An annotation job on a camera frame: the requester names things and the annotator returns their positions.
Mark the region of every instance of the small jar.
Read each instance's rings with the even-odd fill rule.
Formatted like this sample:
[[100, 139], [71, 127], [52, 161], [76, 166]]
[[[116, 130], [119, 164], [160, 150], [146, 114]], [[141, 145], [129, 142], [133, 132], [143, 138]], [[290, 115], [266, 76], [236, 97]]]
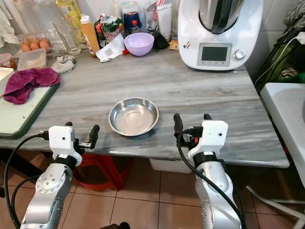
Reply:
[[0, 55], [0, 67], [16, 69], [17, 65], [13, 60], [13, 56], [9, 53]]

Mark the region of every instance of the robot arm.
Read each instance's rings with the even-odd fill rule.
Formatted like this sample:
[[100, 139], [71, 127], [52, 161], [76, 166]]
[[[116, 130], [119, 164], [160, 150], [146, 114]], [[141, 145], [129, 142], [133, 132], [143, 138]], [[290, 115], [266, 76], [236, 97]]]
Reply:
[[49, 129], [50, 148], [54, 162], [36, 182], [36, 191], [30, 201], [21, 229], [56, 229], [63, 203], [69, 193], [73, 169], [81, 163], [83, 148], [94, 148], [99, 126], [95, 125], [87, 143], [74, 138], [71, 126], [53, 126]]
[[[182, 132], [183, 125], [179, 114], [175, 114], [175, 136]], [[182, 139], [181, 146], [188, 147], [189, 161], [195, 168], [215, 183], [228, 198], [233, 200], [233, 184], [225, 173], [222, 163], [217, 160], [224, 146], [228, 124], [214, 121], [204, 115], [202, 126], [191, 127], [190, 141]], [[239, 217], [229, 203], [208, 183], [196, 176], [196, 192], [202, 203], [203, 227], [205, 229], [240, 229]]]

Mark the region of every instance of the stainless steel bowl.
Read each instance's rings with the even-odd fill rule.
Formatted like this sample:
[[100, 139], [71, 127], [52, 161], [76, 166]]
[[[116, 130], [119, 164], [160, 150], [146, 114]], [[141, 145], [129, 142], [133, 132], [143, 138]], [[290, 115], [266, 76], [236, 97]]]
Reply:
[[159, 119], [155, 104], [143, 98], [127, 98], [109, 112], [112, 130], [124, 136], [137, 136], [150, 131]]

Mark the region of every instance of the lavender plastic bowl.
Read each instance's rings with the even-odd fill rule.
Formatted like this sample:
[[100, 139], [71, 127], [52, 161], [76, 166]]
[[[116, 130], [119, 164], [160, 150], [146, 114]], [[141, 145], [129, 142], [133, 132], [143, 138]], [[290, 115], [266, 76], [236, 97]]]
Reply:
[[128, 35], [124, 44], [128, 51], [135, 56], [144, 56], [153, 47], [154, 37], [149, 33], [139, 32]]

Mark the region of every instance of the appliance display screen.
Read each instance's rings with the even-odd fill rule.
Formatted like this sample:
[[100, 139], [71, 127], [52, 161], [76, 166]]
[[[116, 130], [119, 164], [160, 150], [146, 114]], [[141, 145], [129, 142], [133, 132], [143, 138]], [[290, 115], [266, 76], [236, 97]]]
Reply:
[[203, 47], [202, 61], [225, 61], [228, 47]]

